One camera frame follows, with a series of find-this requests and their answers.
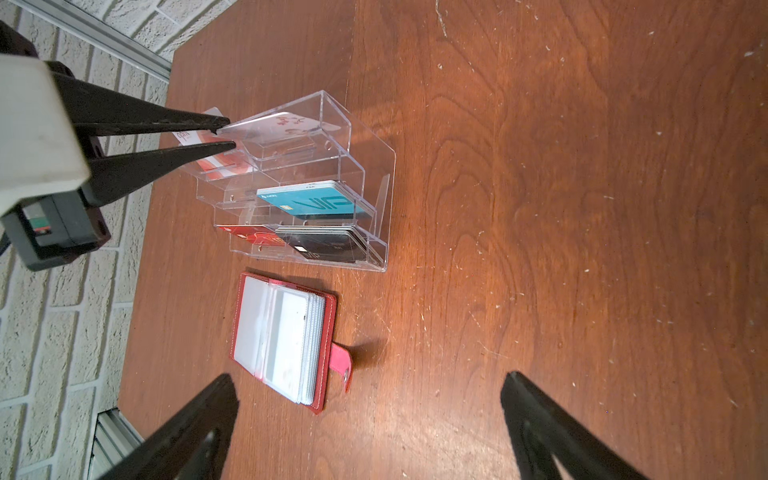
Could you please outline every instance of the white painted brick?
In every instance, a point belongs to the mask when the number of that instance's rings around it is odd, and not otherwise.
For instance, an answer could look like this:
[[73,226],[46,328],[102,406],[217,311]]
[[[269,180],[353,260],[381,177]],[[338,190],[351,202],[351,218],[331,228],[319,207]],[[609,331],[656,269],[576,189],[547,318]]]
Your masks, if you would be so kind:
[[0,22],[4,22],[11,28],[16,28],[18,16],[22,10],[8,0],[0,0]]
[[75,7],[84,12],[93,15],[96,18],[101,17],[101,10],[109,3],[109,0],[66,0]]
[[58,437],[56,479],[82,478],[86,456],[90,453],[91,420],[93,419],[94,389],[82,389],[67,394],[61,414]]
[[168,61],[172,61],[174,58],[174,52],[177,48],[192,38],[194,34],[202,30],[204,26],[208,25],[214,18],[221,15],[221,12],[227,10],[229,7],[230,5],[224,1],[212,3],[211,7],[207,9],[205,13],[203,13],[197,20],[195,20],[192,25],[179,32],[176,38],[171,40],[168,45],[163,47],[160,52],[160,56]]
[[120,60],[100,48],[94,48],[88,83],[114,90],[118,82]]
[[56,55],[58,28],[47,21],[24,10],[17,31],[35,44],[41,60],[52,60]]
[[168,94],[168,84],[155,77],[147,79],[147,91],[144,94],[144,100],[155,105],[165,106],[165,99]]
[[88,261],[83,310],[74,339],[70,385],[96,380],[114,278],[114,251],[97,250]]
[[128,327],[131,326],[131,308],[112,310],[107,333],[107,358],[101,370],[101,393],[99,394],[97,412],[113,409],[118,406],[118,390],[123,375],[125,346],[128,341]]
[[93,47],[74,35],[61,30],[58,35],[56,60],[67,65],[78,80],[88,78],[88,60]]
[[120,93],[130,95],[131,97],[142,98],[144,95],[144,85],[147,83],[147,74],[127,63],[123,63],[120,71]]
[[162,0],[157,6],[165,15],[182,25],[192,19],[193,15],[210,0]]
[[51,306],[73,306],[80,303],[88,255],[80,255],[69,265],[51,269]]
[[0,409],[0,478],[13,478],[24,405]]
[[15,263],[7,325],[0,339],[0,400],[27,393],[48,283],[47,270],[30,272],[19,258]]
[[101,153],[109,155],[109,137],[99,137],[98,143],[101,145]]
[[123,237],[123,253],[120,255],[118,267],[115,302],[132,302],[134,300],[151,193],[152,185],[150,184],[133,192],[128,201],[126,213],[128,218]]
[[130,37],[156,4],[157,0],[117,0],[104,17],[104,23]]
[[153,13],[147,23],[142,25],[133,39],[144,47],[156,51],[178,29],[171,20],[159,13]]
[[51,477],[51,466],[36,468],[29,473],[19,475],[16,480],[48,480]]
[[101,215],[107,223],[112,238],[104,244],[105,247],[119,247],[123,233],[123,220],[125,218],[125,198],[116,200],[101,208]]
[[33,399],[22,434],[22,467],[53,455],[76,321],[77,312],[51,313],[43,321],[32,378]]
[[141,134],[136,137],[136,151],[157,150],[160,147],[160,134]]
[[109,154],[122,155],[134,151],[136,135],[112,135],[109,137]]

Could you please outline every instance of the wood grain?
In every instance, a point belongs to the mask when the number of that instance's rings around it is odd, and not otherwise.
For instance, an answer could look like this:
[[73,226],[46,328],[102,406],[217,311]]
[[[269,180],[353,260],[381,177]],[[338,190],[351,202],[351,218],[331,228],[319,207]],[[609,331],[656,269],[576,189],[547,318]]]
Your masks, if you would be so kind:
[[[167,104],[326,89],[397,152],[389,271],[229,253],[167,175],[121,409],[147,435],[226,371],[225,478],[517,478],[519,369],[652,478],[768,477],[767,38],[758,1],[240,0]],[[322,415],[227,358],[246,268],[339,295],[358,370]]]

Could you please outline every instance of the metal vent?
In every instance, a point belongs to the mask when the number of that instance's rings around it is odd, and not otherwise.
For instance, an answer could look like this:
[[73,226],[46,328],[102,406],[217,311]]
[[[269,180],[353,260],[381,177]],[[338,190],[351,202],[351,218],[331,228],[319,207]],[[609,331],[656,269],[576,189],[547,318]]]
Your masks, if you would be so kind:
[[136,430],[118,409],[108,410],[96,417],[94,447],[88,467],[88,480],[95,480],[133,452],[142,442]]

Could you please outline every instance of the red card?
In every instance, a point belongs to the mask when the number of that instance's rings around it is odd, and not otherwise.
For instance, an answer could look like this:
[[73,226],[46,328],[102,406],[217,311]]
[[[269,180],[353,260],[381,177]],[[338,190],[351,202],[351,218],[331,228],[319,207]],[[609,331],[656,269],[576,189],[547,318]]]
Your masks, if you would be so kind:
[[271,229],[264,225],[220,225],[219,228],[240,238],[248,240],[254,245],[271,245],[282,247],[286,243]]

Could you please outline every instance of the card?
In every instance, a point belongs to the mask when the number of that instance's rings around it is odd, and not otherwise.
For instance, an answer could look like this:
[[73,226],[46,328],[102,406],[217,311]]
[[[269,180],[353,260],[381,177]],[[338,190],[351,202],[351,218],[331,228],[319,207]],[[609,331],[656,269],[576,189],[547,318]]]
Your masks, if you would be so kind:
[[220,129],[219,133],[265,145],[290,138],[303,137],[319,128],[328,132],[341,130],[338,125],[328,122],[321,123],[314,118],[281,111],[265,117],[238,121]]
[[285,242],[272,229],[264,225],[220,225],[219,228],[248,240],[253,245],[270,245],[272,247],[285,245]]
[[298,218],[373,216],[373,208],[340,182],[324,180],[308,184],[260,188],[256,195]]
[[301,369],[300,403],[312,405],[317,379],[317,360],[320,352],[320,336],[323,332],[323,314],[326,299],[320,295],[310,296],[310,307],[306,315],[304,333],[304,360]]
[[251,375],[263,379],[264,358],[266,357],[266,324],[269,322],[268,310],[272,288],[268,282],[251,276],[244,277],[243,289],[248,292],[240,298],[237,338],[233,342],[232,358],[243,366]]
[[368,256],[354,227],[278,227],[275,233],[310,260],[355,263]]
[[270,361],[264,379],[293,402],[300,398],[306,313],[310,295],[280,288],[275,300],[275,326],[269,343]]
[[[218,117],[223,116],[216,107],[206,110],[204,113]],[[218,137],[208,130],[175,131],[173,133],[182,145],[209,144],[226,140],[226,138]],[[209,180],[247,174],[253,171],[253,166],[250,164],[250,156],[245,147],[239,141],[235,141],[235,145],[234,150],[211,155],[197,161],[200,169],[203,172],[207,172],[206,177]]]

